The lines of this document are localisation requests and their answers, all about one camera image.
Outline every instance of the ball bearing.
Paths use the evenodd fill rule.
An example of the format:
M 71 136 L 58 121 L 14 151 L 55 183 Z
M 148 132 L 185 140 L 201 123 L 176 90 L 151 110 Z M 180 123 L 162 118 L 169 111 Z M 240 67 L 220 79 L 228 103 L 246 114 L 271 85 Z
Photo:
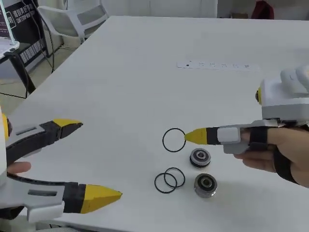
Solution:
M 205 168 L 211 162 L 211 155 L 205 149 L 197 148 L 191 152 L 190 162 L 196 168 Z
M 201 198 L 212 197 L 216 193 L 217 187 L 217 181 L 212 175 L 200 174 L 195 178 L 194 190 Z

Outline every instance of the white power strip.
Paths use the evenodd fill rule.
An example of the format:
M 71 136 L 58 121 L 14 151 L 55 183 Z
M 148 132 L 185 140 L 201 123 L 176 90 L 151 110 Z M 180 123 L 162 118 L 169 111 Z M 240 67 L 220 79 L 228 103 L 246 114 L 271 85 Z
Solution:
M 186 60 L 177 62 L 178 68 L 184 69 L 208 69 L 220 71 L 239 71 L 239 72 L 259 72 L 260 68 L 256 64 L 227 64 L 209 61 Z

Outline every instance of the banner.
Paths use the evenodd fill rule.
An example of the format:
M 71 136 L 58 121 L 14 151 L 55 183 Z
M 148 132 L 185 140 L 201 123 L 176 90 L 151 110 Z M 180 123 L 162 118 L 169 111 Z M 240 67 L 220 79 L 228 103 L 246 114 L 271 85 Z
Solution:
M 24 0 L 23 2 L 26 6 L 20 0 L 3 0 L 15 39 L 20 43 L 30 44 L 30 47 L 20 52 L 20 57 L 27 66 L 42 53 L 41 48 L 43 51 L 46 50 L 46 44 L 39 13 L 31 0 Z M 41 41 L 36 24 L 40 30 Z

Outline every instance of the barcode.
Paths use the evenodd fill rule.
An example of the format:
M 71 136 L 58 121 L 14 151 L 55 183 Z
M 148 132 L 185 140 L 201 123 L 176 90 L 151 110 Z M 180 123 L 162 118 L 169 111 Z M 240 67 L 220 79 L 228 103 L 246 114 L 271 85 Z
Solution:
M 20 54 L 23 63 L 27 63 L 31 60 L 38 52 L 41 52 L 40 41 L 38 40 L 25 51 Z

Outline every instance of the black cable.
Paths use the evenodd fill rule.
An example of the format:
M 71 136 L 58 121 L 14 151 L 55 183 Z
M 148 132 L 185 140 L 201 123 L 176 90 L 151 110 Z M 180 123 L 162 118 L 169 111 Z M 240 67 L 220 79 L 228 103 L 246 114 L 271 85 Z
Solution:
M 22 3 L 24 4 L 24 6 L 26 6 L 26 8 L 27 8 L 27 5 L 25 4 L 24 0 L 21 0 L 21 2 L 22 2 Z M 45 23 L 45 25 L 46 25 L 46 22 L 45 22 L 44 19 L 41 17 L 41 15 L 40 15 L 40 13 L 39 13 L 39 11 L 38 11 L 36 5 L 34 4 L 34 1 L 31 0 L 31 2 L 32 2 L 33 7 L 36 9 L 37 13 L 39 14 L 39 17 L 42 19 L 42 21 L 43 21 L 43 22 Z M 43 52 L 41 31 L 40 31 L 39 25 L 38 25 L 37 22 L 35 21 L 35 18 L 34 18 L 33 15 L 31 14 L 31 11 L 30 11 L 30 16 L 31 16 L 31 18 L 32 18 L 32 20 L 33 20 L 33 22 L 34 22 L 34 24 L 36 25 L 36 27 L 37 27 L 37 29 L 38 29 L 39 40 L 40 40 L 39 44 L 40 44 L 41 53 L 42 53 L 42 55 L 44 56 L 44 58 L 46 59 L 46 61 L 48 62 L 48 64 L 50 65 L 50 67 L 52 68 L 52 73 L 53 73 L 54 70 L 55 70 L 55 57 L 54 57 L 54 43 L 53 43 L 52 35 L 51 35 L 50 31 L 49 31 L 49 28 L 47 27 L 47 29 L 48 29 L 48 31 L 49 31 L 49 36 L 50 36 L 50 39 L 51 39 L 51 43 L 52 43 L 52 50 L 53 50 L 53 57 L 52 57 L 53 60 L 52 60 L 52 63 L 53 63 L 53 64 L 51 64 L 51 63 L 49 62 L 48 58 L 46 57 L 46 55 L 45 55 L 44 52 Z
M 12 95 L 12 94 L 8 94 L 8 93 L 1 93 L 0 94 L 2 95 L 5 95 L 5 96 L 10 96 L 10 97 L 15 97 L 15 98 L 22 98 L 22 99 L 26 99 L 25 97 L 20 97 L 20 96 L 17 96 L 17 95 Z
M 41 16 L 40 12 L 38 11 L 38 8 L 36 7 L 36 5 L 34 4 L 34 1 L 31 0 L 32 4 L 34 5 L 34 8 L 36 9 L 39 17 L 41 18 L 41 20 L 43 21 L 43 23 L 45 24 L 47 30 L 48 30 L 48 34 L 49 34 L 49 38 L 50 38 L 50 43 L 52 45 L 52 73 L 55 71 L 55 48 L 54 48 L 54 40 L 53 40 L 53 36 L 52 36 L 52 32 L 50 31 L 46 21 L 43 19 L 43 17 Z

